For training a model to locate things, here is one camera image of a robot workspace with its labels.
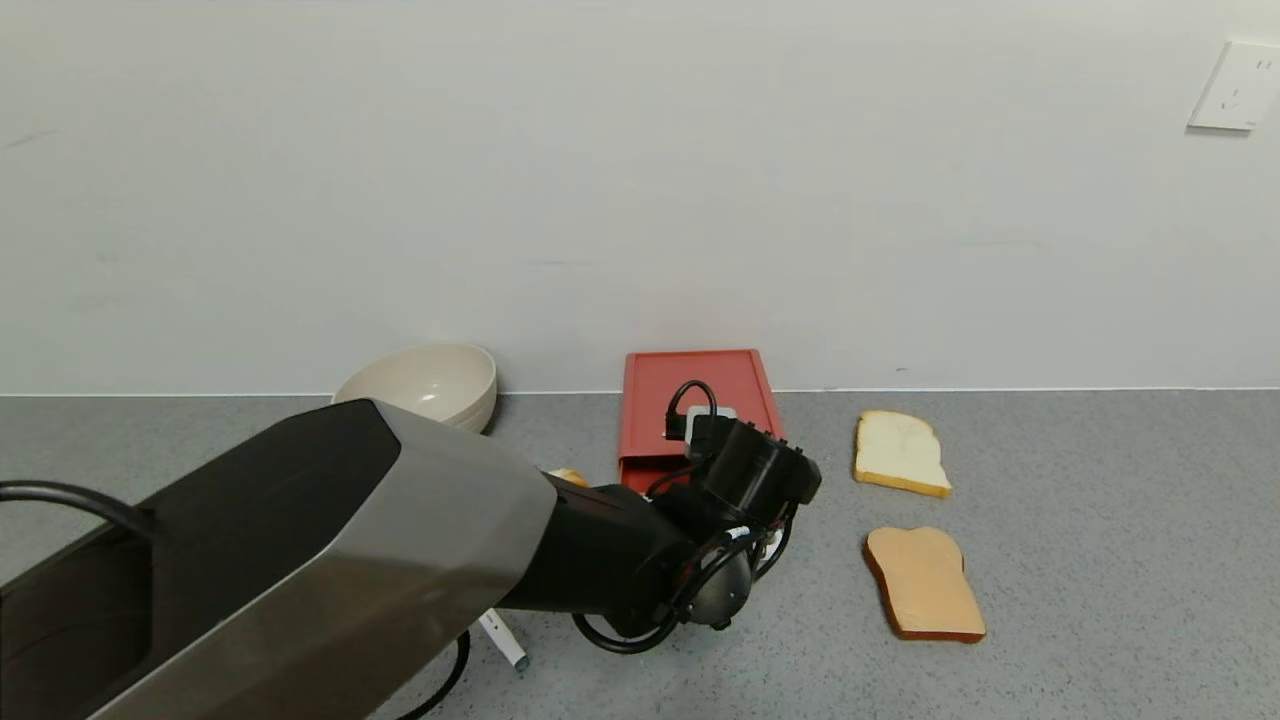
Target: black cable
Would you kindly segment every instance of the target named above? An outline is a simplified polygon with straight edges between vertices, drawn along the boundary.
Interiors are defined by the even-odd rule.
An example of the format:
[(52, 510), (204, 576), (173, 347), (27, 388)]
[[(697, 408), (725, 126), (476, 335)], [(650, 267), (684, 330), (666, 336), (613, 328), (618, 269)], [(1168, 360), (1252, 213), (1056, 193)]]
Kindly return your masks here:
[(654, 480), (653, 484), (649, 486), (649, 489), (644, 492), (644, 496), (648, 497), (649, 500), (653, 500), (654, 495), (657, 495), (658, 488), (667, 487), (668, 484), (671, 484), (672, 480), (677, 480), (680, 478), (684, 478), (685, 475), (691, 475), (694, 470), (696, 470), (701, 465), (703, 465), (701, 462), (694, 462), (687, 468), (681, 468), (678, 470), (672, 470), (671, 473), (667, 473), (666, 475)]
[(658, 644), (662, 643), (662, 641), (667, 639), (667, 635), (669, 635), (671, 632), (676, 629), (676, 625), (678, 625), (682, 620), (687, 619), (685, 618), (685, 615), (687, 614), (685, 607), (694, 600), (694, 597), (698, 596), (698, 592), (703, 589), (703, 585), (710, 582), (712, 577), (714, 577), (716, 573), (723, 570), (724, 566), (733, 560), (733, 557), (736, 557), (745, 550), (754, 546), (760, 539), (760, 537), (762, 533), (753, 532), (737, 539), (733, 539), (724, 546), (718, 546), (716, 541), (710, 541), (707, 544), (704, 544), (703, 546), (704, 551), (699, 552), (695, 556), (695, 559), (690, 560), (690, 562), (686, 564), (686, 568), (689, 568), (695, 562), (701, 562), (701, 559), (705, 557), (708, 552), (714, 551), (717, 547), (722, 547), (723, 552), (721, 552), (721, 555), (716, 560), (713, 560), (710, 565), (699, 569), (696, 573), (686, 578), (684, 583), (681, 583), (680, 588), (676, 591), (675, 602), (672, 603), (676, 610), (668, 612), (667, 616), (663, 618), (657, 630), (637, 641), (623, 641), (623, 639), (611, 638), (600, 633), (595, 628), (593, 628), (591, 624), (588, 623), (586, 616), (580, 612), (573, 614), (573, 625), (577, 626), (579, 633), (582, 633), (582, 637), (585, 637), (591, 644), (599, 647), (600, 650), (607, 650), (609, 652), (616, 652), (618, 655), (636, 655), (640, 652), (653, 650), (658, 647)]
[(764, 550), (769, 544), (769, 536), (765, 534), (751, 547), (751, 552), (746, 556), (746, 564), (751, 568), (751, 579), (755, 580), (755, 566), (760, 564), (760, 556), (764, 555)]
[(52, 502), (92, 512), (147, 542), (155, 539), (155, 521), (150, 515), (95, 489), (52, 480), (0, 482), (0, 502), (17, 500)]
[(712, 392), (712, 386), (704, 383), (703, 380), (689, 380), (676, 389), (676, 395), (671, 396), (671, 402), (667, 404), (668, 418), (676, 414), (676, 406), (680, 405), (680, 398), (685, 397), (685, 393), (689, 392), (689, 388), (694, 387), (703, 391), (703, 395), (707, 396), (708, 415), (710, 415), (712, 419), (714, 419), (716, 415), (719, 414), (719, 407), (716, 405), (716, 393)]
[(419, 717), (435, 710), (435, 706), (440, 705), (440, 701), (444, 700), (444, 696), (449, 694), (453, 685), (458, 684), (458, 679), (462, 678), (462, 670), (467, 666), (467, 659), (471, 657), (471, 630), (462, 630), (462, 634), (458, 635), (457, 643), (458, 655), (453, 659), (453, 670), (449, 671), (449, 676), (445, 678), (440, 689), (435, 691), (435, 694), (426, 698), (426, 702), (413, 710), (410, 710), (404, 715), (401, 715), (396, 720), (419, 720)]
[(600, 650), (607, 650), (618, 655), (636, 655), (658, 647), (658, 643), (667, 639), (667, 635), (669, 635), (678, 624), (680, 621), (676, 618), (676, 614), (668, 612), (667, 618), (663, 619), (662, 624), (659, 624), (658, 629), (653, 633), (637, 641), (621, 641), (611, 638), (593, 628), (591, 624), (586, 621), (586, 615), (580, 612), (573, 614), (573, 625), (577, 626), (577, 632), (582, 633), (584, 638)]
[(773, 551), (773, 555), (760, 565), (759, 569), (753, 574), (753, 580), (759, 580), (778, 562), (778, 557), (782, 557), (782, 551), (787, 548), (787, 541), (791, 539), (791, 521), (795, 520), (795, 511), (787, 514), (786, 520), (782, 521), (782, 539), (778, 541), (778, 548)]

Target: electrical socket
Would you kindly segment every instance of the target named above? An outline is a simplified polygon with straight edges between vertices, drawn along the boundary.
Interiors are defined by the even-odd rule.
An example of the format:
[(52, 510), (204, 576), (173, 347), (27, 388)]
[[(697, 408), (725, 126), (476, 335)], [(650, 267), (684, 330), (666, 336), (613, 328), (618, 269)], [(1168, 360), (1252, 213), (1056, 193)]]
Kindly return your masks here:
[(1188, 123), (1251, 131), (1280, 91), (1280, 47), (1228, 42)]

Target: red cutting board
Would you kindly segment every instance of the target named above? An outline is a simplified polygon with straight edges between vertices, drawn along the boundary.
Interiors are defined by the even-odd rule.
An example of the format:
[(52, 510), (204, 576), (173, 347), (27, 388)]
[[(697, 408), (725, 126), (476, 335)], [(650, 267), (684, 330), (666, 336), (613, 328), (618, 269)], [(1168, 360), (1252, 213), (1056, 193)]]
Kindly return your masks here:
[[(663, 436), (667, 402), (685, 380), (703, 380), (716, 391), (721, 407), (732, 407), (742, 421), (783, 437), (782, 418), (755, 350), (699, 350), (689, 352), (632, 352), (627, 355), (622, 383), (622, 432), (618, 442), (618, 479), (645, 492), (662, 474), (689, 461), (681, 441)], [(685, 393), (677, 409), (707, 405), (698, 388)]]

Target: toast slice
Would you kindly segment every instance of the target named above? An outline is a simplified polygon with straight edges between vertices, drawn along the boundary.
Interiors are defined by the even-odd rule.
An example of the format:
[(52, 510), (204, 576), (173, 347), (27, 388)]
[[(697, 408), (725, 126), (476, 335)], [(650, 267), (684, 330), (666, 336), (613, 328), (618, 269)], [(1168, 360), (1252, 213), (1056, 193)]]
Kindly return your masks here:
[(987, 637), (951, 536), (937, 528), (878, 528), (867, 536), (863, 555), (897, 637), (965, 643)]
[(559, 478), (559, 479), (562, 479), (564, 482), (568, 482), (568, 483), (573, 483), (575, 486), (579, 486), (579, 487), (584, 487), (584, 488), (591, 487), (591, 483), (586, 482), (586, 478), (582, 477), (582, 473), (579, 473), (577, 470), (575, 470), (572, 468), (561, 468), (558, 470), (552, 470), (548, 474), (549, 475), (556, 475), (557, 478)]
[(933, 425), (890, 410), (868, 410), (858, 419), (854, 479), (933, 497), (951, 495)]

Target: stacked bowls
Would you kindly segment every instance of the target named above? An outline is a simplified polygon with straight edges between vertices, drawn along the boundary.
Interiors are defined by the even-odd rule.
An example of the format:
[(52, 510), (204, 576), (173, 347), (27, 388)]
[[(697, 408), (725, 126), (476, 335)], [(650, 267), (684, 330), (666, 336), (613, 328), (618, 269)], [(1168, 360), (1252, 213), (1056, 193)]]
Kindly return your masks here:
[(474, 345), (420, 345), (365, 365), (338, 388), (333, 401), (360, 397), (479, 433), (498, 402), (498, 365)]

